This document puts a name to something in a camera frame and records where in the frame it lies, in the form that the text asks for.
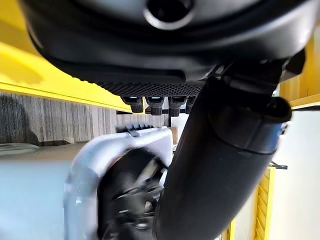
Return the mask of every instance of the mechanical part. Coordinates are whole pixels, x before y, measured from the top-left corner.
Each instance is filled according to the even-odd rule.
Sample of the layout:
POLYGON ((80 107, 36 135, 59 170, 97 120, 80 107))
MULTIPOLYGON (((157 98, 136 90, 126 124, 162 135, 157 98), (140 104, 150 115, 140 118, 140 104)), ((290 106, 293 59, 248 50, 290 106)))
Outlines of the mechanical part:
POLYGON ((143 15, 157 29, 177 30, 191 22, 193 7, 193 0, 149 0, 143 15))
POLYGON ((163 1, 19 0, 42 56, 122 97, 197 96, 216 66, 289 60, 319 11, 318 0, 194 0, 192 9, 192 1, 184 5, 189 24, 164 31, 144 16, 146 4, 163 1))
POLYGON ((188 100, 186 101, 186 105, 185 105, 185 114, 191 113, 191 109, 192 109, 193 105, 195 104, 195 101, 196 101, 195 96, 188 97, 188 100))
POLYGON ((154 223, 157 240, 220 234, 265 172, 291 118, 280 97, 207 83, 168 170, 154 223))
POLYGON ((137 131, 144 130, 144 129, 153 129, 154 126, 144 123, 136 123, 136 124, 129 124, 125 126, 118 126, 116 127, 117 133, 129 133, 133 137, 137 137, 139 134, 137 131))
POLYGON ((97 193, 99 239, 110 240, 114 233, 120 240, 139 239, 139 231, 152 239, 154 209, 163 190, 163 164, 158 163, 146 148, 133 149, 106 172, 97 193))
POLYGON ((165 98, 160 96, 151 96, 145 98, 146 103, 151 108, 152 116, 160 116, 162 114, 162 105, 164 104, 165 98))
MULTIPOLYGON (((161 161, 159 164, 161 164, 163 168, 167 168, 170 165, 173 140, 172 132, 168 128, 150 128, 136 132, 138 133, 136 137, 131 136, 127 132, 96 137, 87 143, 73 160, 64 188, 63 209, 66 240, 98 239, 97 188, 105 174, 128 150, 146 147, 149 154, 157 156, 157 160, 159 159, 161 161)), ((128 164, 136 169, 138 162, 130 162, 128 164)), ((124 175, 124 179, 129 180, 130 183, 130 176, 127 174, 124 175)), ((121 187, 120 189, 126 187, 123 181, 119 181, 118 184, 121 187)), ((128 194, 133 193, 131 185, 129 185, 127 190, 128 194)), ((145 191, 138 190, 137 194, 141 195, 144 192, 145 191)), ((117 193, 118 197, 124 195, 121 191, 117 191, 117 193)), ((135 207, 135 209, 138 213, 143 213, 145 203, 141 203, 141 208, 135 207)), ((125 214, 118 218, 120 223, 128 222, 128 220, 130 219, 128 219, 125 214)), ((122 232, 131 233, 130 228, 127 231, 124 228, 122 232)))
POLYGON ((125 104, 130 105, 133 113, 143 113, 144 112, 144 103, 142 97, 138 96, 123 96, 121 97, 122 101, 125 104))
POLYGON ((185 96, 169 96, 169 117, 178 117, 180 113, 180 108, 187 101, 185 96))

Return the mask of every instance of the textured black surface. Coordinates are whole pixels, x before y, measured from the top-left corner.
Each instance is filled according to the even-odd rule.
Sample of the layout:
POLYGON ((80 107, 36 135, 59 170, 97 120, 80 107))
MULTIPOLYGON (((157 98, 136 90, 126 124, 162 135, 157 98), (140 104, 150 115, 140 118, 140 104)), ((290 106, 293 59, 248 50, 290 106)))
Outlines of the textured black surface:
POLYGON ((97 84, 107 89, 114 95, 136 96, 136 97, 167 97, 167 96, 197 96, 203 85, 200 84, 121 84, 121 83, 103 83, 97 84))

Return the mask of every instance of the wooden slats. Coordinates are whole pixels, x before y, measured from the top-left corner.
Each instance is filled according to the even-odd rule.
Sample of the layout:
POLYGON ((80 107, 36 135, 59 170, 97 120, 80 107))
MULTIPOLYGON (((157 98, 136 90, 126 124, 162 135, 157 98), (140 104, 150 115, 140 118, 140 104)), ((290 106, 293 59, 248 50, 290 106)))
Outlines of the wooden slats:
POLYGON ((129 123, 165 125, 168 115, 116 115, 104 107, 0 92, 0 144, 87 142, 129 123))

